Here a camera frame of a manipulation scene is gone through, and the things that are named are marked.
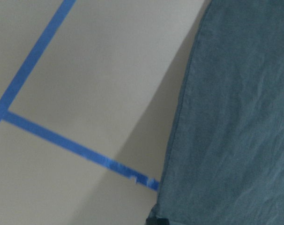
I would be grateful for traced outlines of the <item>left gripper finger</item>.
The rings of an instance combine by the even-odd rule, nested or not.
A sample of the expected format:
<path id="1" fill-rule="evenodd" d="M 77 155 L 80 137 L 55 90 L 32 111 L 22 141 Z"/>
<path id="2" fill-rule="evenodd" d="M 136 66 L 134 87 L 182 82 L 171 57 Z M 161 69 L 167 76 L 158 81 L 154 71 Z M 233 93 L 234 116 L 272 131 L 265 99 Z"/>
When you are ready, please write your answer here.
<path id="1" fill-rule="evenodd" d="M 156 218 L 156 217 L 147 218 L 145 224 L 146 225 L 168 225 L 168 219 Z"/>

